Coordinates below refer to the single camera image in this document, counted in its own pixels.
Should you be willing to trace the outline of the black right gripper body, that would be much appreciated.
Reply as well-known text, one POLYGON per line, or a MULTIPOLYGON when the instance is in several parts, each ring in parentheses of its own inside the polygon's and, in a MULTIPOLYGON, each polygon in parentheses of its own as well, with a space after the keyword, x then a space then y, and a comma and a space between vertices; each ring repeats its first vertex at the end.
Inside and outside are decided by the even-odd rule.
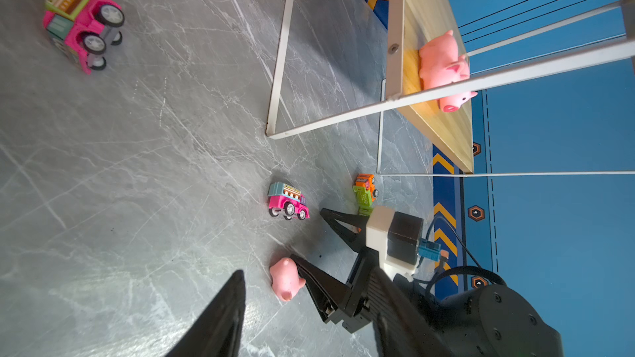
POLYGON ((446 346, 372 250, 357 256, 347 282, 324 276, 324 321, 340 322, 351 333, 372 324, 381 356, 446 355, 446 346))

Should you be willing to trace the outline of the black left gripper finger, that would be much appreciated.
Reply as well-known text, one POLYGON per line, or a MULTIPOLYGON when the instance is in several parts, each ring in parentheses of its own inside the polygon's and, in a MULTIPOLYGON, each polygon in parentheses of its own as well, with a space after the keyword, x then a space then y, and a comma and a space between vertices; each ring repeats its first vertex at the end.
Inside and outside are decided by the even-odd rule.
POLYGON ((166 356, 238 356, 245 311, 246 282, 239 269, 166 356))

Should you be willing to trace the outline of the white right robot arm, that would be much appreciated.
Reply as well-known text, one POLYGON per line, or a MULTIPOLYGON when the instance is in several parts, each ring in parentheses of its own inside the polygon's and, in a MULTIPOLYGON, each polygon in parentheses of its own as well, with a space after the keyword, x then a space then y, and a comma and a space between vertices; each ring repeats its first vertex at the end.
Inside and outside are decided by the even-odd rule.
POLYGON ((413 279, 423 219, 377 207, 321 217, 357 253, 342 283, 293 255, 323 322, 354 333, 371 324, 380 356, 562 356, 559 332, 497 274, 476 266, 413 279))

